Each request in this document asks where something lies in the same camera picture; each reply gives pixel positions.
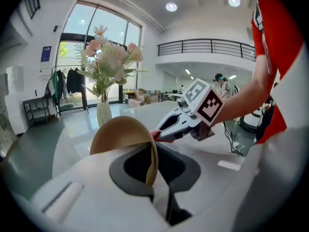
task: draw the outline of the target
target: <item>cardboard box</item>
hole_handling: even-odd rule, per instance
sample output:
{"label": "cardboard box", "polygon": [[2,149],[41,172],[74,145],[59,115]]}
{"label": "cardboard box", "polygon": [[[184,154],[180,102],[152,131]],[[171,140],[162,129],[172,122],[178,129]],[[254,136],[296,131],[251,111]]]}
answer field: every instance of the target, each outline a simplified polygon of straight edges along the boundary
{"label": "cardboard box", "polygon": [[141,100],[137,100],[137,99],[128,99],[128,104],[130,106],[137,107],[137,106],[145,105],[145,102],[143,102]]}
{"label": "cardboard box", "polygon": [[147,95],[147,92],[144,89],[142,89],[142,88],[139,88],[139,89],[135,90],[134,98],[137,99],[137,100],[143,101],[146,104],[150,104],[151,103],[150,96]]}
{"label": "cardboard box", "polygon": [[160,90],[151,90],[150,91],[150,101],[151,103],[160,101],[161,92]]}

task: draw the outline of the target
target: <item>hanging jacket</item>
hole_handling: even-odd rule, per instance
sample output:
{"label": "hanging jacket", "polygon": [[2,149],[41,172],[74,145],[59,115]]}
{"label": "hanging jacket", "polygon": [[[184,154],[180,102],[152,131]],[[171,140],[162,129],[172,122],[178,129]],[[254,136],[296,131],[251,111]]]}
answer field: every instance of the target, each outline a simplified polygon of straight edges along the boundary
{"label": "hanging jacket", "polygon": [[68,75],[67,75],[67,90],[68,90],[68,93],[75,93],[75,71],[70,69],[68,71]]}
{"label": "hanging jacket", "polygon": [[83,75],[77,73],[79,69],[75,69],[75,92],[82,92],[83,91]]}
{"label": "hanging jacket", "polygon": [[57,77],[58,77],[58,83],[57,83],[57,96],[60,99],[62,94],[63,94],[63,86],[64,86],[64,82],[63,82],[63,73],[61,70],[57,71]]}
{"label": "hanging jacket", "polygon": [[53,96],[55,97],[56,100],[58,100],[57,83],[58,83],[57,74],[56,74],[56,72],[54,72],[53,73],[53,85],[54,85],[55,93],[54,93]]}

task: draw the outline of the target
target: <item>artificial flower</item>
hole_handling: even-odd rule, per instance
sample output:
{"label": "artificial flower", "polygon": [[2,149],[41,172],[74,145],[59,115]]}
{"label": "artificial flower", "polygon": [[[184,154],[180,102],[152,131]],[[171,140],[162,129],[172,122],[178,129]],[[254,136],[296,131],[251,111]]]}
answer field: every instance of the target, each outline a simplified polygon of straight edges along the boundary
{"label": "artificial flower", "polygon": [[96,61],[98,63],[103,63],[103,59],[104,59],[104,54],[102,52],[98,52],[96,56]]}
{"label": "artificial flower", "polygon": [[91,49],[91,47],[88,45],[86,46],[86,50],[85,50],[85,53],[88,57],[93,57],[96,52],[94,50]]}
{"label": "artificial flower", "polygon": [[118,61],[122,62],[122,60],[127,55],[126,50],[119,44],[114,45],[114,54]]}
{"label": "artificial flower", "polygon": [[96,41],[96,42],[98,42],[99,44],[105,44],[105,43],[107,43],[108,42],[108,39],[107,38],[104,38],[104,37],[96,37],[95,39],[94,39],[94,41]]}
{"label": "artificial flower", "polygon": [[115,75],[115,81],[120,82],[125,77],[126,77],[125,69],[119,68],[118,72]]}
{"label": "artificial flower", "polygon": [[94,51],[97,51],[101,48],[101,44],[96,40],[91,40],[88,42],[88,46],[90,46],[90,48]]}
{"label": "artificial flower", "polygon": [[134,50],[134,52],[132,52],[132,55],[131,55],[132,59],[136,62],[140,62],[140,61],[143,61],[144,57],[141,53],[141,50],[139,48],[136,48]]}
{"label": "artificial flower", "polygon": [[106,30],[107,30],[107,27],[103,29],[103,25],[100,25],[99,27],[95,27],[93,32],[95,33],[95,35],[102,36]]}
{"label": "artificial flower", "polygon": [[137,45],[135,45],[134,43],[130,43],[128,46],[127,46],[127,50],[128,52],[134,52],[134,50],[137,48]]}

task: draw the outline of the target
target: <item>white vase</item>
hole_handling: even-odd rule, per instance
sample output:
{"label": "white vase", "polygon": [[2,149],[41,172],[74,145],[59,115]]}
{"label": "white vase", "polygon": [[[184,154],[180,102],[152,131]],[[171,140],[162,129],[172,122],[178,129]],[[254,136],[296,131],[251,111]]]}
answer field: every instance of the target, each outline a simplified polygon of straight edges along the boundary
{"label": "white vase", "polygon": [[97,105],[97,120],[98,126],[101,127],[112,118],[111,108],[108,102],[98,102]]}

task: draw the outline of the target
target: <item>black cable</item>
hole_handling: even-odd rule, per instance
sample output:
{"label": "black cable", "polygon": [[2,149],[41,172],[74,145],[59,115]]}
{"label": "black cable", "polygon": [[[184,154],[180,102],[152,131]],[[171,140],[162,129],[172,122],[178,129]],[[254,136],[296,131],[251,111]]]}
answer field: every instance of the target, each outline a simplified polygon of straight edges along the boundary
{"label": "black cable", "polygon": [[231,152],[232,152],[232,153],[236,153],[236,154],[238,154],[238,155],[240,155],[240,156],[243,157],[244,155],[243,155],[242,153],[240,153],[239,151],[233,149],[233,138],[232,138],[232,135],[228,132],[228,130],[227,130],[227,128],[226,128],[225,122],[223,122],[223,125],[224,125],[224,129],[225,129],[225,136],[227,137],[227,139],[228,139],[229,142],[230,142]]}

